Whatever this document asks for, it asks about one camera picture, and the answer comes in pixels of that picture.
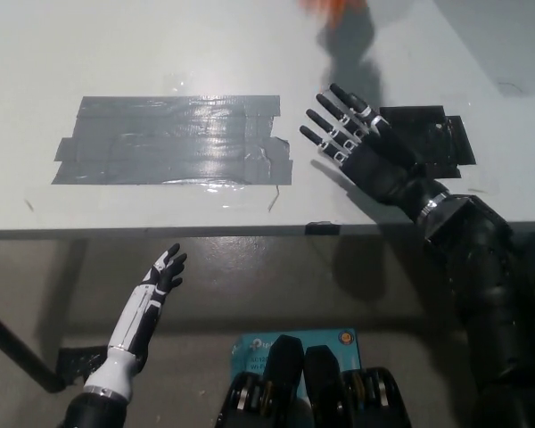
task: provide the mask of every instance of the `white table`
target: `white table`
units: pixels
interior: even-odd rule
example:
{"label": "white table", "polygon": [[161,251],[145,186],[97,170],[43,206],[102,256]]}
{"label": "white table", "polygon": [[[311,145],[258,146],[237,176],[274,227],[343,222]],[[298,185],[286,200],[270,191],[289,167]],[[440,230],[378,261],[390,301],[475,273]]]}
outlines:
{"label": "white table", "polygon": [[[382,105],[461,115],[478,165],[444,184],[535,230],[535,0],[371,0],[370,12],[338,29],[365,57],[347,70],[357,61],[325,50],[324,19],[294,0],[0,2],[0,237],[288,235],[326,221],[355,234],[404,221],[322,172],[335,166],[298,132],[334,55],[340,75],[380,86]],[[290,142],[292,185],[275,202],[260,185],[51,185],[84,95],[281,95],[272,135]]]}

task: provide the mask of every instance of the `orange object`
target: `orange object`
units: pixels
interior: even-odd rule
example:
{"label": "orange object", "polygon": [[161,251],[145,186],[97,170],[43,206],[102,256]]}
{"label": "orange object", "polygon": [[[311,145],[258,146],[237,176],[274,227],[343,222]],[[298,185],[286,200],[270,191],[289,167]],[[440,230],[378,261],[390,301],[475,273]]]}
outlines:
{"label": "orange object", "polygon": [[310,11],[329,14],[332,25],[336,25],[347,7],[362,9],[366,7],[366,0],[301,0],[303,5]]}

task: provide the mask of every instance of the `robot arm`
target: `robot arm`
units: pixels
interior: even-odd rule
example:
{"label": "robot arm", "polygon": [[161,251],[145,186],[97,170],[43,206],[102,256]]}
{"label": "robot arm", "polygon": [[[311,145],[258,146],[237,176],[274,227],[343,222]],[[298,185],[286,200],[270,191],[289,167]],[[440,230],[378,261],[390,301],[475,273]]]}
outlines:
{"label": "robot arm", "polygon": [[446,269],[480,391],[473,426],[535,427],[535,298],[511,229],[476,196],[452,195],[424,173],[420,157],[354,94],[317,100],[339,122],[308,116],[327,134],[301,133],[363,192],[399,207]]}
{"label": "robot arm", "polygon": [[143,370],[149,342],[169,292],[181,285],[186,254],[178,244],[162,253],[133,290],[113,331],[107,359],[68,406],[64,428],[120,428],[132,398],[133,377]]}

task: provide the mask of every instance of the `gray duct tape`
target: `gray duct tape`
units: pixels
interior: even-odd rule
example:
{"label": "gray duct tape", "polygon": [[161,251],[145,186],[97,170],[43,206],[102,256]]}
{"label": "gray duct tape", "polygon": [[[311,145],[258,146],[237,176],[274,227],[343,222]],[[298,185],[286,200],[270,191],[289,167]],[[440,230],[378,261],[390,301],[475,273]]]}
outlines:
{"label": "gray duct tape", "polygon": [[86,96],[79,118],[106,117],[253,117],[280,115],[278,95],[245,96]]}
{"label": "gray duct tape", "polygon": [[53,184],[289,185],[289,145],[270,136],[273,114],[277,96],[86,97]]}

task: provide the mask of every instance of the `gray floor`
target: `gray floor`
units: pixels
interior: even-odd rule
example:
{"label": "gray floor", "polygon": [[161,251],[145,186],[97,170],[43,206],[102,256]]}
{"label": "gray floor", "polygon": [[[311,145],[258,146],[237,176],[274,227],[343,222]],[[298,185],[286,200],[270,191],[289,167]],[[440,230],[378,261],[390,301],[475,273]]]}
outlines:
{"label": "gray floor", "polygon": [[[212,426],[239,333],[323,326],[357,327],[363,364],[394,373],[415,427],[465,426],[475,397],[465,343],[438,273],[408,239],[179,241],[185,283],[136,379],[128,427]],[[0,317],[48,361],[60,345],[102,344],[170,243],[0,242]],[[55,426],[78,391],[48,395],[0,354],[0,427]]]}

